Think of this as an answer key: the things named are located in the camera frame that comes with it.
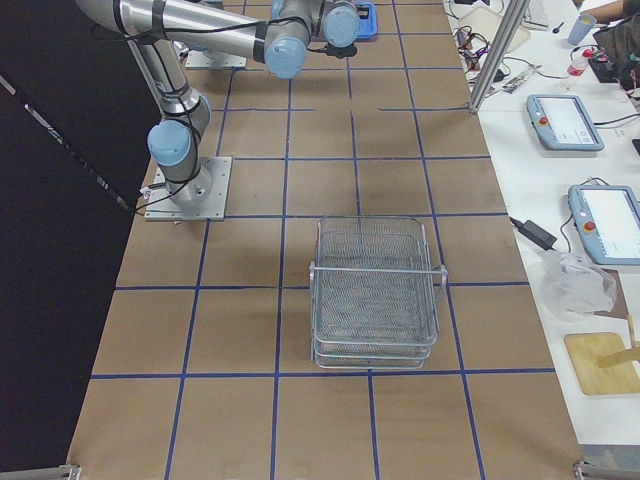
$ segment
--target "blue tray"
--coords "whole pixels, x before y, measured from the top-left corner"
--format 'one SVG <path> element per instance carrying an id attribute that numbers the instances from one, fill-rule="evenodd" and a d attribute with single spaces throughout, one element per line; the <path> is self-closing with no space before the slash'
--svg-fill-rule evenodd
<path id="1" fill-rule="evenodd" d="M 357 40 L 370 40 L 378 33 L 378 16 L 373 2 L 357 2 L 358 9 L 368 9 L 368 18 L 360 18 L 360 33 Z"/>

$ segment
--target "white table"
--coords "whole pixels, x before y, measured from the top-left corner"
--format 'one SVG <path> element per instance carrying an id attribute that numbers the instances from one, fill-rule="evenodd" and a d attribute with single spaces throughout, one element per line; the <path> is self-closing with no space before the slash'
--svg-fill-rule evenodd
<path id="1" fill-rule="evenodd" d="M 554 26 L 565 22 L 560 33 L 532 31 L 531 39 L 508 55 L 542 65 L 540 71 L 545 74 L 561 76 L 570 62 L 573 47 L 566 38 L 577 13 L 569 0 L 545 1 L 547 12 L 553 14 Z M 458 15 L 469 8 L 453 7 Z M 453 28 L 457 27 L 455 20 L 451 23 Z M 583 43 L 593 43 L 593 39 L 588 37 Z M 508 66 L 513 74 L 526 68 L 517 61 L 509 61 Z M 525 110 L 525 100 L 533 93 L 579 95 L 595 122 L 619 118 L 635 110 L 616 84 L 598 83 L 590 69 L 569 92 L 562 89 L 560 80 L 536 75 L 514 94 L 500 92 L 482 104 L 478 115 L 509 214 L 521 221 L 530 219 L 538 223 L 559 238 L 556 248 L 566 251 L 559 227 L 570 215 L 567 191 L 571 185 L 589 177 L 601 177 L 612 185 L 629 185 L 640 196 L 640 156 L 631 144 L 632 138 L 640 137 L 640 119 L 600 129 L 606 147 L 597 154 L 549 152 L 540 145 Z M 569 234 L 572 249 L 583 251 L 571 223 L 565 232 Z M 640 394 L 584 395 L 563 343 L 568 333 L 617 332 L 629 346 L 626 322 L 595 315 L 552 313 L 548 308 L 549 294 L 543 288 L 545 271 L 541 250 L 526 238 L 516 236 L 578 442 L 587 446 L 587 454 L 588 446 L 638 446 L 633 450 L 637 459 L 640 457 Z M 616 269 L 620 272 L 629 312 L 640 319 L 640 267 Z M 637 324 L 636 321 L 636 330 L 640 330 Z M 595 455 L 602 455 L 603 451 L 598 447 L 591 449 Z M 634 468 L 640 469 L 640 460 L 636 462 Z"/>

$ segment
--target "wooden cutting board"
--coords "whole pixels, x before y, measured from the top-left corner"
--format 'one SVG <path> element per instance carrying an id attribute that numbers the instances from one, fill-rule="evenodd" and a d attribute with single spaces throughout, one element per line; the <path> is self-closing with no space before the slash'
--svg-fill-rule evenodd
<path id="1" fill-rule="evenodd" d="M 573 369 L 585 395 L 640 393 L 640 378 L 631 362 L 599 367 L 599 356 L 624 350 L 617 333 L 576 333 L 564 337 Z"/>

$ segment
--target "stacked basket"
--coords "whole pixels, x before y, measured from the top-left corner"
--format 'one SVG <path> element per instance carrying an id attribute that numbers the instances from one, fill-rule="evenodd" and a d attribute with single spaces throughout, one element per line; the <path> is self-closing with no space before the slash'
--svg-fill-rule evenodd
<path id="1" fill-rule="evenodd" d="M 438 338 L 424 227 L 399 217 L 327 217 L 311 272 L 311 352 L 326 368 L 420 368 Z"/>

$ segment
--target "black curtain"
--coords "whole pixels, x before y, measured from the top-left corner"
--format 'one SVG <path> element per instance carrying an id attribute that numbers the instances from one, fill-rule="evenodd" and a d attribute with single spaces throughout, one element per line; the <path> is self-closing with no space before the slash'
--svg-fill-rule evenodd
<path id="1" fill-rule="evenodd" d="M 127 44 L 91 25 L 71 0 L 2 2 L 0 471 L 65 463 L 132 223 L 23 103 L 130 204 L 160 119 Z"/>

